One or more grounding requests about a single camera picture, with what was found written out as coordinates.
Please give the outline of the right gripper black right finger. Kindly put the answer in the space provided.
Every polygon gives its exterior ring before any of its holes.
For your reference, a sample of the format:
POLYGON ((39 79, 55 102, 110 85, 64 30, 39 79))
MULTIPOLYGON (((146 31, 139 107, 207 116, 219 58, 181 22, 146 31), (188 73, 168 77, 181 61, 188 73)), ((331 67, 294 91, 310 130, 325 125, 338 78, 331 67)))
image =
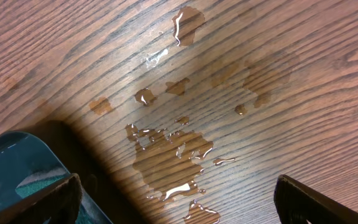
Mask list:
POLYGON ((282 223, 358 223, 358 213, 305 184, 280 175, 273 201, 282 223))

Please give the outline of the dark green sponge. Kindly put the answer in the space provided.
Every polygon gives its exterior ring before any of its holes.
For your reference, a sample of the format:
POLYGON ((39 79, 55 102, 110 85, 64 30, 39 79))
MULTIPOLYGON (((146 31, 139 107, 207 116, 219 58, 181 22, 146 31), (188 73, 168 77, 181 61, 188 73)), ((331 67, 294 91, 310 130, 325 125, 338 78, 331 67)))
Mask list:
MULTIPOLYGON (((63 175, 55 175, 51 177, 38 175, 32 175, 26 177, 16 188, 16 194, 21 198, 26 198, 39 190, 42 190, 49 186, 50 184, 62 179, 65 177, 63 175)), ((93 206, 90 202, 89 195, 82 189, 82 198, 80 211, 76 219, 76 224, 97 224, 99 223, 99 218, 94 214, 93 206)))

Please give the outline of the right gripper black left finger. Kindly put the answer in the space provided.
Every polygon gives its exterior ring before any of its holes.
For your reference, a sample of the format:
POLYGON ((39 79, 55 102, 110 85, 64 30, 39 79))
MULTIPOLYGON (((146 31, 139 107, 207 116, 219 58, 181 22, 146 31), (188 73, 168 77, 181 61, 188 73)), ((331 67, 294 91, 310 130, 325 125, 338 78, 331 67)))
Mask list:
POLYGON ((0 223, 74 223, 80 210, 82 186, 70 174, 0 212, 0 223))

